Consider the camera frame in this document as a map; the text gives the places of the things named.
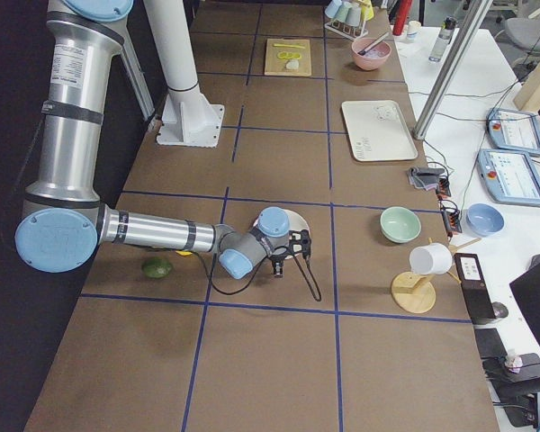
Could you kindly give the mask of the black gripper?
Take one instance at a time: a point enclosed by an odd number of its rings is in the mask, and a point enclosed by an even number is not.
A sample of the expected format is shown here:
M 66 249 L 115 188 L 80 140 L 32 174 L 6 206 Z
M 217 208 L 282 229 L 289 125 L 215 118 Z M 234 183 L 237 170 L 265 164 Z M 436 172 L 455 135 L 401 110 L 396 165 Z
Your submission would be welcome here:
M 308 229 L 291 230 L 287 246 L 279 246 L 270 256 L 274 276 L 284 275 L 284 260 L 301 254 L 309 262 L 311 258 L 311 236 Z

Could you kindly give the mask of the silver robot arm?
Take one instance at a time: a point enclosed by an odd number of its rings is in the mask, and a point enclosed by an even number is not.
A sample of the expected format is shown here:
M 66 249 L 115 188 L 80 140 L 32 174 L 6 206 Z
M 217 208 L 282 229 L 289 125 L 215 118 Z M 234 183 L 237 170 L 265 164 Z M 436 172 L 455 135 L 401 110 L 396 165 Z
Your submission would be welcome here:
M 140 109 L 153 101 L 127 30 L 130 1 L 51 1 L 47 25 L 55 39 L 49 96 L 44 102 L 38 179 L 25 191 L 14 236 L 19 257 L 43 272 L 81 266 L 99 244 L 213 253 L 234 278 L 270 260 L 275 270 L 292 257 L 310 259 L 310 234 L 295 229 L 297 214 L 278 207 L 261 211 L 246 233 L 218 224 L 118 211 L 93 187 L 98 143 L 112 59 L 120 56 Z

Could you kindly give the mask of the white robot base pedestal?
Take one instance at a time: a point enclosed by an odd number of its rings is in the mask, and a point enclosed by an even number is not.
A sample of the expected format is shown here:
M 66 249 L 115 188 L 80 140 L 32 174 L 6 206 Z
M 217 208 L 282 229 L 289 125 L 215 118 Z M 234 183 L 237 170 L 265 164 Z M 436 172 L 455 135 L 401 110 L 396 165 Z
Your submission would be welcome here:
M 157 143 L 214 148 L 225 108 L 210 103 L 199 86 L 184 4 L 152 0 L 144 5 L 167 85 Z

